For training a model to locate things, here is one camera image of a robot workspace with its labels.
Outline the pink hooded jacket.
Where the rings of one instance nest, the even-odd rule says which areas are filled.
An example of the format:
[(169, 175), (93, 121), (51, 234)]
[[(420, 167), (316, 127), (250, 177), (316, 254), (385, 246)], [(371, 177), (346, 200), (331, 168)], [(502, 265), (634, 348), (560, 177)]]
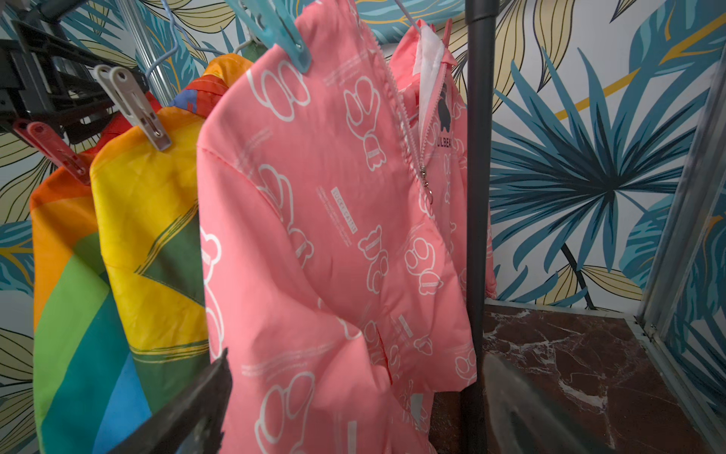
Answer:
[(425, 22), (386, 57), (352, 1), (297, 18), (198, 141), (225, 453), (430, 453), (436, 393), (476, 380), (465, 304), (467, 110)]

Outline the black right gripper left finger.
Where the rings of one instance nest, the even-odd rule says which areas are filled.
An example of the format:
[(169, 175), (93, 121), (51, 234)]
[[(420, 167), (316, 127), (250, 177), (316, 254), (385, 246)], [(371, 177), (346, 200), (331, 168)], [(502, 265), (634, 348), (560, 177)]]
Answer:
[(112, 452), (217, 453), (220, 452), (233, 378), (224, 351), (173, 401), (154, 414)]

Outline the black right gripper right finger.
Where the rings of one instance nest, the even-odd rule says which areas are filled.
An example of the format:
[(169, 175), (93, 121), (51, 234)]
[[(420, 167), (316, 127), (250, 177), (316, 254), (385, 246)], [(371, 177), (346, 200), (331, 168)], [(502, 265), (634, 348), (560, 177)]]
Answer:
[(483, 361), (488, 421), (502, 453), (611, 453), (519, 369), (488, 353)]

